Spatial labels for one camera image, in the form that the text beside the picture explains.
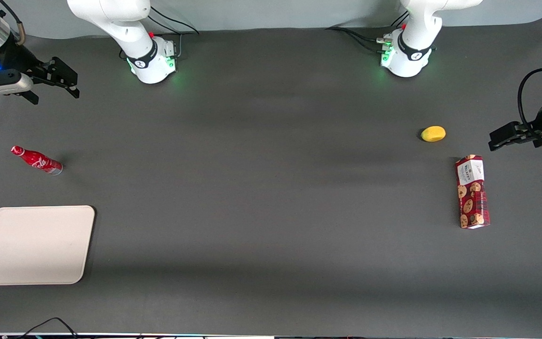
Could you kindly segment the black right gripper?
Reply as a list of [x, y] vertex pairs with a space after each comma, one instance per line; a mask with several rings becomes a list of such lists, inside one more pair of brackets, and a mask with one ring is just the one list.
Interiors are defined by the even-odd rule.
[[39, 96], [30, 91], [34, 79], [36, 84], [63, 88], [73, 98], [80, 97], [77, 73], [60, 58], [44, 63], [24, 46], [11, 43], [0, 48], [0, 91], [23, 91], [15, 95], [38, 105]]

